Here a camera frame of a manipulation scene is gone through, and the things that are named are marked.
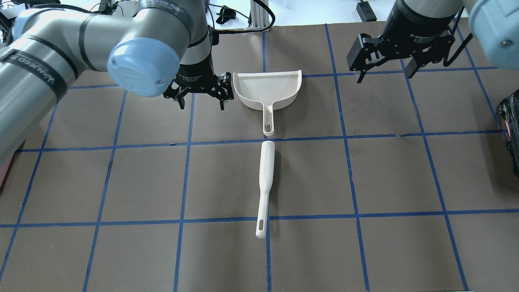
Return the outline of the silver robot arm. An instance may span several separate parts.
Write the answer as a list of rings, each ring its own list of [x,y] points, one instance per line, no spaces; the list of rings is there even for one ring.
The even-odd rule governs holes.
[[[518,70],[518,14],[517,0],[396,0],[381,35],[357,36],[348,68],[361,83],[371,68],[410,58],[412,78],[430,63],[448,67],[476,39],[494,66]]]
[[[139,0],[131,17],[28,9],[12,34],[1,49],[1,164],[86,70],[181,107],[189,93],[209,94],[221,108],[234,98],[231,74],[213,70],[202,0]]]

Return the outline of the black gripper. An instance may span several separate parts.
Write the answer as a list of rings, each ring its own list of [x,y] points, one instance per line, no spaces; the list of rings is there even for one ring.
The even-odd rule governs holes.
[[[405,67],[408,79],[421,67],[442,62],[455,41],[449,25],[434,28],[432,34],[420,32],[420,28],[417,23],[405,26],[393,19],[386,23],[378,37],[360,33],[347,54],[348,68],[355,72],[356,83],[362,83],[371,68],[390,60],[410,58]]]
[[[219,100],[221,111],[225,109],[227,100],[233,100],[234,91],[232,90],[232,75],[224,72],[216,75],[209,61],[197,64],[181,64],[179,71],[174,78],[174,84],[178,88],[167,87],[163,96],[167,99],[177,100],[181,110],[185,109],[184,96],[193,94],[207,94]]]

